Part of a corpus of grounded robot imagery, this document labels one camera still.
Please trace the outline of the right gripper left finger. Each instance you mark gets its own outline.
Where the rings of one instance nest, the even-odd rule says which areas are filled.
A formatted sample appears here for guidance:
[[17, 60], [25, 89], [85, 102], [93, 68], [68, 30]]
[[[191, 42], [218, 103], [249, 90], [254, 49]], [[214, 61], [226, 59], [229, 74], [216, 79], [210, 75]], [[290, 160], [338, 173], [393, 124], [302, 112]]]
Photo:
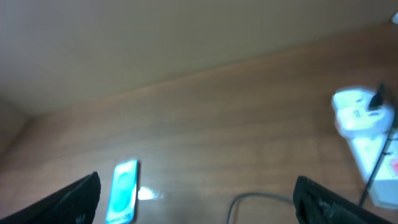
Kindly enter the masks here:
[[92, 224], [100, 200], [96, 171], [1, 219], [1, 224]]

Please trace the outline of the teal Galaxy smartphone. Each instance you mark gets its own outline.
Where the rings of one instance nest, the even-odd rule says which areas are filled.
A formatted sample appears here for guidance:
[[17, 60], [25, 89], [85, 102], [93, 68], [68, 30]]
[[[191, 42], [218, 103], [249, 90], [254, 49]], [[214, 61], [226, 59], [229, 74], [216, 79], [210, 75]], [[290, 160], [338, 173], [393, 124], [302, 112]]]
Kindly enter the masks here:
[[118, 164], [113, 172], [106, 224], [132, 223], [136, 214], [139, 161]]

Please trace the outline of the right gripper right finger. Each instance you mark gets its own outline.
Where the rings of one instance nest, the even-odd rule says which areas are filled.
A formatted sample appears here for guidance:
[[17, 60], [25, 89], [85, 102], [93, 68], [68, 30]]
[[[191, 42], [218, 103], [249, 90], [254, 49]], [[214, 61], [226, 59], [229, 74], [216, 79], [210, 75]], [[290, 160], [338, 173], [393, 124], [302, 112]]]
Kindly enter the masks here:
[[391, 224], [306, 176], [299, 176], [293, 193], [300, 224]]

